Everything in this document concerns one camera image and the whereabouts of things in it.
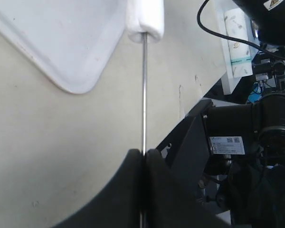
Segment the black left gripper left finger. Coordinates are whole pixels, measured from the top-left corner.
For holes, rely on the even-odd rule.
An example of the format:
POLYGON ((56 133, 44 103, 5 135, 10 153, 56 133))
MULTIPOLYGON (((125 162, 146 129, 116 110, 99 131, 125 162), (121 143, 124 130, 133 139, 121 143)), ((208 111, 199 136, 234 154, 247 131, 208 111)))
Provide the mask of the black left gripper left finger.
POLYGON ((139 228, 143 156, 130 149, 107 185, 56 228, 139 228))

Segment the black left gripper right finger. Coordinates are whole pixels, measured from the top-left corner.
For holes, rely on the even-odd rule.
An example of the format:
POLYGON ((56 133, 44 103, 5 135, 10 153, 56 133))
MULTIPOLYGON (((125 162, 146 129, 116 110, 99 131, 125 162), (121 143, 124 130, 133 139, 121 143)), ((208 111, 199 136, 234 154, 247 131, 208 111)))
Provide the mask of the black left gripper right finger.
POLYGON ((145 157, 146 220, 149 228, 229 228, 230 225, 204 209, 175 180, 158 150, 145 157))

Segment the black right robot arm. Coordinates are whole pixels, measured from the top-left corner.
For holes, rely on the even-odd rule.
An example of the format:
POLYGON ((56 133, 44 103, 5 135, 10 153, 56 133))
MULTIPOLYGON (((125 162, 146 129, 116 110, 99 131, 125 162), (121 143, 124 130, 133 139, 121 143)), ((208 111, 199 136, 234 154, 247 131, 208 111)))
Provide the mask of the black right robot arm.
POLYGON ((285 0, 235 0, 258 26, 262 42, 285 46, 285 0))

